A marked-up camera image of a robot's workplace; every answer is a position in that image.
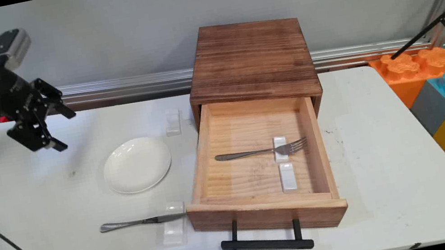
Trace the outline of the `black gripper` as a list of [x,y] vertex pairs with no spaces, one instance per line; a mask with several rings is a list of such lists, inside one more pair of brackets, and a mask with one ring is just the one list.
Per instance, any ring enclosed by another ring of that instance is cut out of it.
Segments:
[[45,125],[45,115],[33,111],[34,104],[45,104],[48,110],[55,110],[67,119],[76,116],[71,108],[64,104],[62,92],[48,82],[37,78],[26,82],[19,75],[7,69],[6,58],[0,58],[0,118],[7,117],[16,121],[8,129],[7,136],[31,150],[54,149],[58,152],[67,150],[67,144],[53,138]]

